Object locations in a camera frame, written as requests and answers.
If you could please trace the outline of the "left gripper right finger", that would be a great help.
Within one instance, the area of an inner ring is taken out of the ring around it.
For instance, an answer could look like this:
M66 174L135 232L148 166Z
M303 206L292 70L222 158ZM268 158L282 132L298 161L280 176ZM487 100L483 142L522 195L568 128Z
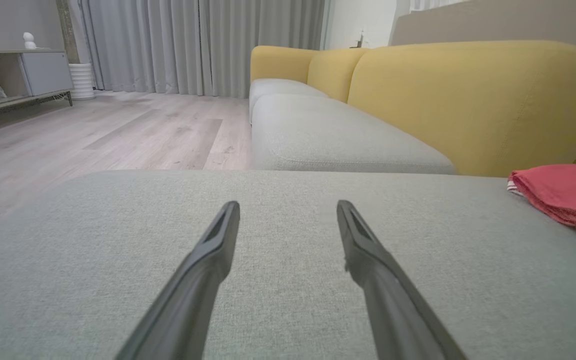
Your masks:
M464 360L466 355L359 210L336 208L345 269L361 287L380 360Z

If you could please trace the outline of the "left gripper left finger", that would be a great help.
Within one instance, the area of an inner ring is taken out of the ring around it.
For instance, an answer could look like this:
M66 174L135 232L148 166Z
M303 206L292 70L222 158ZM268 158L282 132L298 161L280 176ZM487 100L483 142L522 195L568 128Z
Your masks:
M221 283L231 271L240 205L226 202L153 301L117 360L201 360Z

